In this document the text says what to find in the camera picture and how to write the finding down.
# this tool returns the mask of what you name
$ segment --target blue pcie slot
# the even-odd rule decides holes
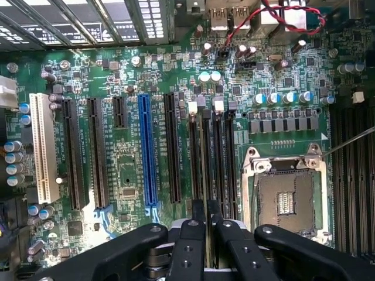
[[[152,136],[152,116],[148,94],[138,96],[139,125],[141,126],[143,180],[145,185],[145,204],[156,206],[158,193],[156,189],[154,138]]]

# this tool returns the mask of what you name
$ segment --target white pci slot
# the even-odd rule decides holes
[[[57,177],[53,112],[46,94],[29,94],[32,120],[36,184],[39,204],[60,198]]]

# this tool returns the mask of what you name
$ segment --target ram slot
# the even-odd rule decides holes
[[[87,99],[87,115],[95,207],[106,208],[110,203],[110,198],[100,100]]]
[[[199,146],[197,143],[197,119],[196,115],[189,117],[189,139],[190,139],[190,162],[192,167],[192,181],[194,199],[202,199],[202,189],[200,188],[200,165]]]
[[[228,173],[228,201],[229,201],[229,212],[232,220],[237,219],[237,180],[236,180],[236,158],[234,152],[234,112],[226,113],[226,142],[227,142],[227,173]]]
[[[179,146],[176,124],[176,102],[175,94],[170,92],[164,95],[165,111],[165,129],[166,145],[168,150],[168,172],[169,172],[169,190],[171,193],[171,202],[181,202],[181,183],[180,183],[180,160]]]
[[[141,128],[143,180],[145,190],[145,205],[156,206],[158,193],[156,188],[154,139],[152,136],[152,115],[150,97],[148,94],[138,96],[139,125]]]
[[[52,203],[60,198],[57,177],[56,147],[53,112],[49,109],[48,95],[29,94],[36,186],[39,204]]]
[[[77,104],[75,100],[64,100],[62,102],[62,107],[66,155],[65,163],[70,206],[72,210],[81,210],[87,202],[83,183]]]

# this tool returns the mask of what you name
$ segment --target green circuit board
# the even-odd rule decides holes
[[[335,95],[335,77],[342,78],[342,84],[349,84],[351,77],[338,75],[337,66],[344,60],[360,60],[366,43],[370,43],[371,36],[366,30],[361,30],[361,38],[368,38],[365,43],[349,42],[353,32],[348,30],[337,41],[335,35],[327,37],[309,38],[306,48],[297,54],[292,54],[290,46],[271,46],[265,40],[248,42],[245,38],[234,39],[232,44],[251,44],[257,52],[251,59],[257,63],[255,70],[237,71],[237,59],[233,56],[224,62],[217,62],[214,53],[203,57],[201,49],[203,43],[211,42],[214,48],[221,46],[225,39],[212,39],[203,36],[200,39],[188,36],[176,45],[119,47],[117,49],[102,50],[72,50],[53,52],[32,52],[10,54],[2,60],[1,75],[17,80],[19,102],[29,102],[30,93],[45,93],[45,80],[40,73],[45,67],[50,67],[57,77],[58,83],[64,86],[65,98],[76,100],[80,150],[83,162],[84,189],[88,195],[88,204],[81,211],[72,211],[70,194],[66,183],[60,186],[61,198],[52,203],[55,214],[52,218],[54,227],[45,230],[43,225],[32,226],[32,241],[43,239],[46,241],[46,253],[40,261],[43,266],[52,266],[61,262],[60,249],[70,249],[70,255],[77,255],[96,245],[119,236],[132,229],[149,222],[160,222],[167,227],[174,220],[191,217],[192,200],[192,171],[190,163],[190,136],[188,102],[196,100],[198,95],[204,96],[204,107],[211,109],[213,99],[223,99],[227,106],[229,101],[237,101],[234,118],[234,151],[233,165],[236,171],[236,218],[243,220],[241,168],[247,149],[255,147],[262,157],[304,155],[310,143],[317,143],[323,151],[330,148],[330,119],[327,106],[322,105],[321,98]],[[330,57],[328,50],[337,48],[339,55]],[[270,55],[281,55],[289,66],[282,71],[275,71],[277,61],[270,61]],[[134,67],[131,59],[141,58],[141,65]],[[70,62],[68,70],[61,70],[62,60]],[[19,70],[11,74],[6,65],[14,62]],[[218,82],[209,81],[201,84],[199,75],[206,71],[218,71],[221,78]],[[135,91],[128,93],[131,85]],[[275,105],[264,102],[262,105],[253,103],[256,94],[277,92],[280,97],[288,92],[296,94],[310,91],[312,99],[308,103],[301,103],[298,99],[285,105],[279,101]],[[171,203],[170,183],[168,177],[168,150],[165,128],[165,107],[163,95],[180,92],[179,115],[176,117],[176,129],[179,143],[179,169],[181,202]],[[142,147],[139,124],[138,96],[148,94],[151,98],[152,130],[155,151],[156,185],[158,205],[145,207],[144,179],[142,168]],[[127,128],[114,127],[113,97],[121,96],[126,100]],[[99,230],[94,226],[101,221],[94,211],[94,193],[92,187],[92,172],[90,162],[90,134],[88,127],[87,99],[96,98],[101,101],[103,113],[103,135],[105,157],[108,171],[108,186],[110,191],[111,209],[109,211],[109,226]],[[259,132],[249,131],[250,114],[259,119],[317,117],[317,128],[302,128],[295,131]],[[20,113],[7,113],[8,139],[21,140],[22,126],[19,123]],[[57,149],[58,172],[66,172],[66,153],[64,142],[64,127],[62,114],[56,111],[54,132]],[[213,141],[209,149],[212,151],[210,162],[214,163],[215,154]],[[18,186],[26,189],[35,186],[34,157],[32,153],[23,159],[26,167],[24,172],[28,181]],[[320,175],[312,174],[314,186],[313,204],[315,206],[315,223],[321,224],[323,216],[329,218],[329,232],[333,233],[333,200],[330,190],[330,159],[326,160],[328,180],[328,214],[322,213],[322,192],[319,183]],[[81,229],[71,233],[69,222],[81,222]]]

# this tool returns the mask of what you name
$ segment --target solid capacitor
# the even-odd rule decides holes
[[[21,152],[12,152],[12,153],[7,153],[5,155],[5,161],[8,164],[14,164],[17,162],[20,162],[23,158],[23,154]]]
[[[15,187],[24,182],[25,182],[25,176],[23,174],[15,174],[14,176],[8,177],[6,180],[6,183],[11,187]]]
[[[13,176],[14,174],[23,172],[23,164],[21,163],[10,164],[8,167],[6,167],[5,170],[7,174]]]
[[[21,148],[22,148],[22,143],[18,140],[15,140],[13,142],[6,142],[4,144],[4,150],[6,152],[20,151]]]

